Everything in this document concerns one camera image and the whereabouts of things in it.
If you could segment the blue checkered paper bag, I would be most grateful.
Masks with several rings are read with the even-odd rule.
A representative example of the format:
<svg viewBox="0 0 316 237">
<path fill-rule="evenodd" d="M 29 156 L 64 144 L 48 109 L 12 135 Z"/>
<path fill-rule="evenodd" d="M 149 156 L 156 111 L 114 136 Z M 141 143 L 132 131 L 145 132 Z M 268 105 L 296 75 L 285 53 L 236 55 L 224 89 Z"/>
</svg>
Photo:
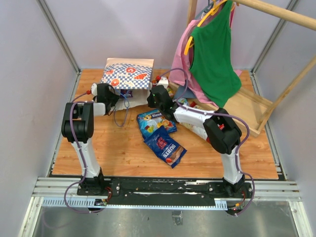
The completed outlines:
<svg viewBox="0 0 316 237">
<path fill-rule="evenodd" d="M 100 82 L 112 86 L 118 95 L 120 95 L 121 89 L 133 91 L 132 98 L 120 96 L 114 112 L 129 110 L 148 103 L 147 98 L 152 88 L 153 66 L 154 59 L 107 59 Z"/>
</svg>

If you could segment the pink shirt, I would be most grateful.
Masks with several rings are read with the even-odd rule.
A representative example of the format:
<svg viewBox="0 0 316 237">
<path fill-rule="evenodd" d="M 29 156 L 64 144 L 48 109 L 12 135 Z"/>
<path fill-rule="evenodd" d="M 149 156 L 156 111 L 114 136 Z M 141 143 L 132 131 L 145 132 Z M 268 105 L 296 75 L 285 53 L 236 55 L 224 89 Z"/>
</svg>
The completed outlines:
<svg viewBox="0 0 316 237">
<path fill-rule="evenodd" d="M 184 33 L 182 34 L 180 41 L 178 43 L 173 63 L 172 63 L 172 72 L 170 72 L 169 80 L 178 85 L 187 85 L 188 88 L 195 94 L 196 98 L 202 103 L 210 103 L 217 106 L 214 102 L 209 100 L 203 93 L 200 85 L 190 72 L 190 66 L 193 62 L 194 57 L 194 48 L 189 49 L 188 55 L 184 55 L 184 49 L 187 44 L 187 41 L 199 23 L 199 20 L 193 20 L 189 23 Z"/>
</svg>

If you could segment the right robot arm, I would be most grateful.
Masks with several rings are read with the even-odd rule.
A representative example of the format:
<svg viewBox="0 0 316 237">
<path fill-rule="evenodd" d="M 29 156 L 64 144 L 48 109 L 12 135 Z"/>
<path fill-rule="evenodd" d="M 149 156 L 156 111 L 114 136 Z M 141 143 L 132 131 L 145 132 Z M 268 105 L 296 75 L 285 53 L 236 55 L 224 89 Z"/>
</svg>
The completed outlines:
<svg viewBox="0 0 316 237">
<path fill-rule="evenodd" d="M 242 132 L 233 117 L 222 108 L 205 111 L 174 101 L 162 85 L 151 89 L 147 101 L 149 107 L 158 109 L 167 120 L 203 129 L 213 149 L 221 154 L 224 193 L 231 198 L 240 194 L 245 182 L 238 150 Z"/>
</svg>

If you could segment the yellow hanger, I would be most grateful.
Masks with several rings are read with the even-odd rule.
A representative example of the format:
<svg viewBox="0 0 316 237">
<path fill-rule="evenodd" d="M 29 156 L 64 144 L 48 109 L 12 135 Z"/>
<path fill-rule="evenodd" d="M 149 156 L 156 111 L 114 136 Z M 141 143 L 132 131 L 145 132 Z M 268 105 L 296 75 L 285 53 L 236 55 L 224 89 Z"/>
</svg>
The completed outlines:
<svg viewBox="0 0 316 237">
<path fill-rule="evenodd" d="M 213 7 L 205 14 L 205 16 L 199 21 L 199 23 L 196 25 L 196 28 L 199 28 L 203 25 L 205 20 L 209 18 L 209 16 L 213 16 L 218 12 L 218 9 L 220 6 L 224 5 L 227 2 L 227 0 L 220 0 L 218 3 L 216 1 L 213 1 Z M 189 49 L 193 47 L 193 36 L 190 36 L 187 44 L 184 49 L 184 55 L 188 55 Z"/>
</svg>

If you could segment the dark blue snack packet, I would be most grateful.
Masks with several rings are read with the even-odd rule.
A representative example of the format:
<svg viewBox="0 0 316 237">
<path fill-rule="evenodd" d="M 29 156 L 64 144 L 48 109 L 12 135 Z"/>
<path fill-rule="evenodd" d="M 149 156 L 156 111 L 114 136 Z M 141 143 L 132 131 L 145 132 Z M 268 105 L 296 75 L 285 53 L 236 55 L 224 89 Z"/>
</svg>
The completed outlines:
<svg viewBox="0 0 316 237">
<path fill-rule="evenodd" d="M 174 168 L 180 163 L 187 150 L 172 139 L 164 127 L 155 130 L 152 135 L 144 140 L 144 143 L 154 152 L 154 154 Z"/>
</svg>

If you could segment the purple snack packet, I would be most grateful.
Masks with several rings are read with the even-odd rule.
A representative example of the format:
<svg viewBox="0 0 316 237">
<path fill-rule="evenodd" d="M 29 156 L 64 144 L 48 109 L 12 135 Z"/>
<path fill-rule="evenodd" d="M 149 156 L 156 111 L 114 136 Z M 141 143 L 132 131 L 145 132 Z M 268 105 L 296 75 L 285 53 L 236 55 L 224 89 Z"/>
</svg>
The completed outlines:
<svg viewBox="0 0 316 237">
<path fill-rule="evenodd" d="M 133 91 L 131 89 L 121 89 L 120 90 L 120 96 L 122 98 L 132 98 L 133 97 Z"/>
</svg>

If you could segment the red chips bag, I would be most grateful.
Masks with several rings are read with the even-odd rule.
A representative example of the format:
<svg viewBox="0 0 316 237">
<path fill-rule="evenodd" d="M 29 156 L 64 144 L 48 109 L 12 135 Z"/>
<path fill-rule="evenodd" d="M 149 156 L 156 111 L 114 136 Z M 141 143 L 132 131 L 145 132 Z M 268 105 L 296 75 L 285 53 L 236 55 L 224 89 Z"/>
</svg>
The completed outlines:
<svg viewBox="0 0 316 237">
<path fill-rule="evenodd" d="M 209 138 L 204 128 L 201 128 L 199 126 L 196 126 L 187 122 L 181 122 L 180 124 L 209 143 Z"/>
</svg>

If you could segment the green tank top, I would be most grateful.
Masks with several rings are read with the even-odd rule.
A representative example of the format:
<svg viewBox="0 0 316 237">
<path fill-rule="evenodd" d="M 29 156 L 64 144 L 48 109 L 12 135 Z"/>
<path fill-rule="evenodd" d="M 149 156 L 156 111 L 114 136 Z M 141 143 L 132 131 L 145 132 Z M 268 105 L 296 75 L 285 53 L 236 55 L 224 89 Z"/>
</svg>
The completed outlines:
<svg viewBox="0 0 316 237">
<path fill-rule="evenodd" d="M 194 57 L 190 72 L 205 96 L 222 108 L 241 88 L 241 80 L 231 64 L 230 14 L 228 0 L 208 24 L 194 28 Z"/>
</svg>

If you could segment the teal snack packet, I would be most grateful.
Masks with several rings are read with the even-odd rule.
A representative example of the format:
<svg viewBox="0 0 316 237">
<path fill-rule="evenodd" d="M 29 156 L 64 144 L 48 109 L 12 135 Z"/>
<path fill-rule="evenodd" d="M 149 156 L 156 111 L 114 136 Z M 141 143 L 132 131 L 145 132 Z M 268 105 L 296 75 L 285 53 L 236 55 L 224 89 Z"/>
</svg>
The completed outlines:
<svg viewBox="0 0 316 237">
<path fill-rule="evenodd" d="M 179 98 L 177 102 L 179 102 L 182 105 L 187 105 L 187 106 L 189 105 L 189 102 L 186 98 Z"/>
</svg>

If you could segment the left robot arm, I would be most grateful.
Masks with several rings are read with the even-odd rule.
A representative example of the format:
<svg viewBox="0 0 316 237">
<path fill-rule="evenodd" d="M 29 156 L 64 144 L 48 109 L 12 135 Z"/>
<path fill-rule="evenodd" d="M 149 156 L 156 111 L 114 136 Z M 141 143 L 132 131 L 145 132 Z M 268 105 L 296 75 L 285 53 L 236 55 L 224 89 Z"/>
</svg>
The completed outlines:
<svg viewBox="0 0 316 237">
<path fill-rule="evenodd" d="M 77 194 L 99 196 L 107 190 L 106 181 L 92 145 L 94 118 L 107 116 L 115 108 L 120 96 L 107 83 L 94 83 L 92 101 L 73 101 L 65 105 L 61 133 L 73 146 L 81 166 Z"/>
</svg>

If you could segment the blue Slendy candy bag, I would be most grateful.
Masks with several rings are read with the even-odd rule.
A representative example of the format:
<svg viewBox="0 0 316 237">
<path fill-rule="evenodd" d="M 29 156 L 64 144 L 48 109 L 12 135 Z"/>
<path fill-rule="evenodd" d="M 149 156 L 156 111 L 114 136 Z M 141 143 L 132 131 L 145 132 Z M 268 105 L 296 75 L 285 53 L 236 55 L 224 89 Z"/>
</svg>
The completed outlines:
<svg viewBox="0 0 316 237">
<path fill-rule="evenodd" d="M 160 127 L 164 127 L 168 133 L 177 131 L 175 122 L 167 120 L 158 109 L 138 114 L 136 119 L 144 139 L 150 137 Z"/>
</svg>

